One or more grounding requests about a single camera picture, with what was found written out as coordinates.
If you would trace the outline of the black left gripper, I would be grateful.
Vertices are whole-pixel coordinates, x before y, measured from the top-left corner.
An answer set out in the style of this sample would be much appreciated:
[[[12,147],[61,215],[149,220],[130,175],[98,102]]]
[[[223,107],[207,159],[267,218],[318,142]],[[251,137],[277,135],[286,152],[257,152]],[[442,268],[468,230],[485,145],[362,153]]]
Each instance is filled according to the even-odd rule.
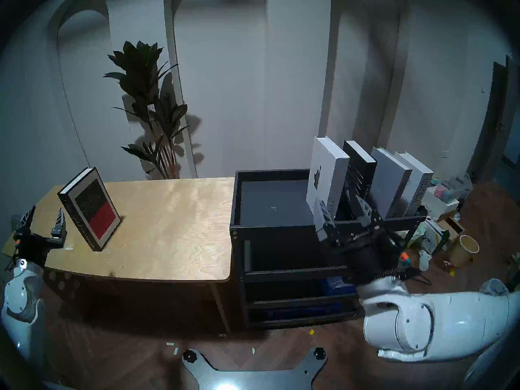
[[[61,249],[67,237],[66,218],[63,209],[59,209],[54,228],[51,230],[51,237],[42,237],[31,232],[31,225],[36,206],[27,211],[20,219],[18,231],[14,232],[15,261],[25,259],[27,262],[45,267],[46,259],[50,250]]]

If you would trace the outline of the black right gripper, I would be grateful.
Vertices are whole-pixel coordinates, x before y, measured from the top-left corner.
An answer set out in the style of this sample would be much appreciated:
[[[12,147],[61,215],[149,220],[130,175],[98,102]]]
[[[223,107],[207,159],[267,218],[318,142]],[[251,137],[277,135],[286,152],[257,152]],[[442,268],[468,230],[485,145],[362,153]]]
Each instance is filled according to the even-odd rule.
[[[404,279],[407,268],[398,265],[404,239],[381,226],[378,212],[356,192],[348,193],[348,202],[354,220],[367,229],[345,236],[334,224],[325,203],[319,198],[314,200],[315,232],[327,266],[344,269],[341,275],[353,284],[369,284],[386,277]]]

